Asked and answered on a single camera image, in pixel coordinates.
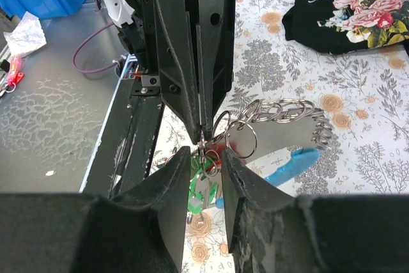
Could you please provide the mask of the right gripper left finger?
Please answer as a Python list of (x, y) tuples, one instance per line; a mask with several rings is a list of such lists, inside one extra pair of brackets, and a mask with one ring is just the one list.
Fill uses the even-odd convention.
[(107, 199), (2, 194), (2, 272), (180, 272), (190, 148)]

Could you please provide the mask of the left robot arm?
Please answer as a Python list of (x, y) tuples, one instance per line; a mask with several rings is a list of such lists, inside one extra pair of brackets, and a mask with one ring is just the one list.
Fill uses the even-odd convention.
[(232, 84), (236, 0), (102, 1), (142, 85), (159, 89), (194, 144), (208, 142)]

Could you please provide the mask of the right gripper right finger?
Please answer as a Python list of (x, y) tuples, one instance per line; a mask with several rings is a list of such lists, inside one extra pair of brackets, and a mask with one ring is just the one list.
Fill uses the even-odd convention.
[(237, 272), (407, 272), (408, 196), (292, 197), (222, 151), (229, 252)]

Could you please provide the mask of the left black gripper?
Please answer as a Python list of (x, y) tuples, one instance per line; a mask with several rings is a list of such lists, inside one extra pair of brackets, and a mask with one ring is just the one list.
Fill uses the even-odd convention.
[(159, 87), (192, 143), (209, 141), (232, 84), (235, 0), (125, 1), (132, 23), (120, 37), (141, 62), (142, 87)]

